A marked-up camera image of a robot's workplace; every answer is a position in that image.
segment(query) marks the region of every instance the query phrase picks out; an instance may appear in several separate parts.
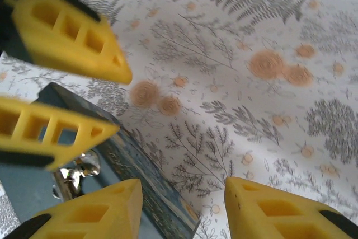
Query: floral wrapping paper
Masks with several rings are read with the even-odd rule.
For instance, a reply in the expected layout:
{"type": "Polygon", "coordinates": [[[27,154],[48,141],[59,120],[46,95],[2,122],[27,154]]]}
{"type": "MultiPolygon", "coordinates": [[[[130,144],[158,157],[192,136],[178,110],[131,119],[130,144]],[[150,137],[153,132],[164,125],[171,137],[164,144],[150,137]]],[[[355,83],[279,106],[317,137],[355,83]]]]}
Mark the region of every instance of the floral wrapping paper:
{"type": "MultiPolygon", "coordinates": [[[[128,86],[2,55],[0,91],[54,81],[112,113],[200,212],[195,238],[230,238],[238,176],[358,223],[357,0],[83,0],[125,51],[128,86]]],[[[18,220],[0,189],[0,236],[18,220]]]]}

